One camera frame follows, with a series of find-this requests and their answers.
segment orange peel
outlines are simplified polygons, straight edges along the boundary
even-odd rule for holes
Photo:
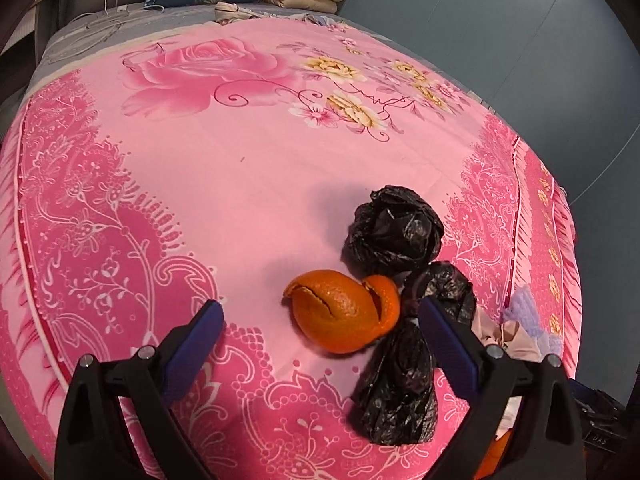
[[[356,352],[386,335],[400,317],[396,284],[386,276],[356,282],[336,270],[312,270],[284,291],[311,341],[333,354]]]

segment pink rose print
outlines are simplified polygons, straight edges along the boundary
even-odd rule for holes
[[[296,103],[289,109],[289,113],[296,117],[304,118],[307,126],[311,128],[319,128],[320,126],[326,126],[327,128],[338,127],[338,117],[331,110],[318,104],[304,105]]]
[[[351,38],[342,38],[340,36],[337,36],[338,41],[340,41],[340,43],[342,43],[344,46],[348,46],[351,48],[356,48],[358,46],[358,44],[356,43],[355,40],[352,40]]]
[[[140,52],[122,60],[124,86],[136,90],[122,105],[127,116],[193,115],[209,108],[212,98],[231,107],[274,105],[290,99],[289,87],[299,79],[284,56],[236,38],[169,51],[156,44],[155,52],[160,54],[140,62],[132,61]]]

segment pink bedspread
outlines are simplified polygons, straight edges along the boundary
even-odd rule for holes
[[[0,366],[44,455],[82,354],[126,358],[215,298],[228,325],[174,411],[222,480],[421,478],[467,410],[442,373],[434,440],[372,446],[346,423],[370,352],[319,354],[281,304],[302,272],[346,272],[353,212],[386,184],[434,207],[439,259],[494,319],[530,284],[573,374],[580,286],[558,184],[488,110],[368,35],[208,23],[35,91],[0,156]]]

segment rose pattern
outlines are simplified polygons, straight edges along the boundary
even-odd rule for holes
[[[140,54],[151,57],[136,61]],[[234,38],[175,50],[156,43],[146,52],[123,56],[122,64],[124,85],[136,90],[123,103],[123,113],[151,120],[199,113],[212,99],[229,106],[274,105],[283,99],[275,90],[298,79],[284,56],[259,52]]]

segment black plastic bag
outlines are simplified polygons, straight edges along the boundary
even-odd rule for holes
[[[430,441],[438,420],[433,371],[420,328],[401,319],[377,346],[353,394],[356,429],[379,446]]]
[[[433,260],[443,234],[440,218],[415,191],[385,186],[356,209],[344,255],[365,275],[393,277]]]
[[[474,286],[452,263],[433,262],[405,278],[403,313],[417,316],[418,304],[425,296],[435,296],[458,322],[471,326],[477,303]]]

